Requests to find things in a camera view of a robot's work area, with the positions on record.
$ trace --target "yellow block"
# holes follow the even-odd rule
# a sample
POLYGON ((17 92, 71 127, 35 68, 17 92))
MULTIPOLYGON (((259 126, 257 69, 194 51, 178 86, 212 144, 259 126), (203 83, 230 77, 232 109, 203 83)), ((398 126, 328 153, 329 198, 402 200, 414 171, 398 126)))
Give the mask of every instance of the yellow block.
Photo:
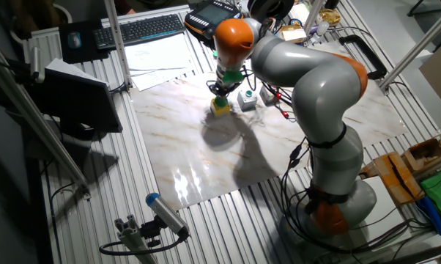
POLYGON ((227 114, 230 112, 230 105, 227 103, 224 107, 215 104, 215 98, 211 100, 211 111, 215 116, 227 114))

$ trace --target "blue cap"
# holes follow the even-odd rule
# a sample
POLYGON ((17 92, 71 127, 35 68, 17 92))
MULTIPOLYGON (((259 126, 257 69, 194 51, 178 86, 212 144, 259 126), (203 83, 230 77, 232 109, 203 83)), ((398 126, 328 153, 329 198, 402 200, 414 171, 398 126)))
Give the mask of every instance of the blue cap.
POLYGON ((146 196, 146 203, 147 206, 150 207, 150 205, 158 198, 160 197, 160 194, 158 193, 151 193, 151 194, 147 194, 146 196))

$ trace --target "metal bar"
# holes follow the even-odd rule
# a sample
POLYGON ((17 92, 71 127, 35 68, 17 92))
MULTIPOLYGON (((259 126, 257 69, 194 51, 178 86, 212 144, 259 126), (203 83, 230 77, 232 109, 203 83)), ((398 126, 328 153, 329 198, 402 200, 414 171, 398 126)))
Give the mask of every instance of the metal bar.
POLYGON ((123 78, 125 80, 126 88, 133 88, 133 80, 130 75, 130 68, 127 65, 125 44, 121 36, 121 29, 119 28, 118 15, 116 14, 115 3, 113 0, 104 0, 108 19, 110 21, 111 33, 115 40, 116 52, 118 53, 119 64, 123 71, 123 78))
MULTIPOLYGON (((0 62, 6 64, 6 59, 1 53, 0 62)), ((14 106, 17 107, 18 111, 25 117, 27 123, 30 124, 46 147, 53 153, 55 159, 70 172, 71 177, 79 186, 87 188, 87 179, 61 144, 56 134, 45 122, 25 88, 22 85, 16 84, 10 70, 2 66, 0 66, 0 86, 7 97, 14 103, 14 106)))
POLYGON ((395 78, 409 65, 413 59, 441 32, 441 18, 427 31, 423 39, 416 44, 412 49, 404 56, 404 58, 390 71, 387 77, 380 84, 380 87, 388 90, 388 85, 395 80, 395 78))
POLYGON ((216 197, 211 199, 210 204, 212 210, 210 217, 216 220, 222 234, 223 242, 227 248, 228 254, 224 255, 224 258, 229 259, 230 263, 254 263, 253 255, 251 255, 251 261, 245 261, 242 258, 246 253, 242 254, 244 252, 243 245, 238 243, 238 234, 235 233, 231 227, 233 223, 229 221, 229 216, 225 213, 221 198, 216 197))
POLYGON ((259 242, 259 237, 256 235, 256 228, 252 222, 253 219, 248 215, 245 201, 241 197, 240 191, 233 191, 230 194, 220 197, 220 200, 225 215, 231 225, 231 231, 234 233, 234 241, 237 243, 243 262, 267 263, 266 256, 262 255, 262 245, 259 242))
POLYGON ((310 14, 308 15, 307 21, 305 22, 305 27, 303 28, 303 30, 305 30, 305 34, 308 35, 308 33, 310 33, 311 27, 315 23, 318 12, 320 12, 322 6, 323 6, 323 0, 314 1, 314 4, 310 10, 310 14))

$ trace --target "black handle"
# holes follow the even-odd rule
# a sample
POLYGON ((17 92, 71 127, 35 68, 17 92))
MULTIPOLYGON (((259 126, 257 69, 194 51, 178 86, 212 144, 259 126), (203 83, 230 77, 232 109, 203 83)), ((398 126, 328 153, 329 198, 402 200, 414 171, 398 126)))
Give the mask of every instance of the black handle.
POLYGON ((356 43, 360 50, 366 55, 370 63, 375 67, 375 71, 367 73, 367 77, 371 80, 377 80, 383 78, 387 74, 387 68, 383 65, 379 57, 369 48, 367 43, 365 43, 359 36, 350 35, 346 37, 340 37, 339 42, 341 45, 345 43, 356 43))

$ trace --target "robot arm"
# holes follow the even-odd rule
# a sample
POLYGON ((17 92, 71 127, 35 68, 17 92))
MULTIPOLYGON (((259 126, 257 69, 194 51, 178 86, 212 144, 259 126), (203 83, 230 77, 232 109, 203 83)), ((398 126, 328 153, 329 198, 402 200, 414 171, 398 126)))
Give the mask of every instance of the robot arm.
POLYGON ((218 26, 215 86, 230 90, 240 85, 241 80, 226 80, 226 73, 239 71, 251 55, 257 78, 277 87, 294 87, 292 108, 313 153, 310 202, 298 220, 310 236, 345 233, 377 202, 373 189, 355 180, 363 146, 357 132, 342 121, 366 90, 366 69, 352 59, 302 48, 269 32, 261 36, 261 31, 262 25, 250 18, 218 26))

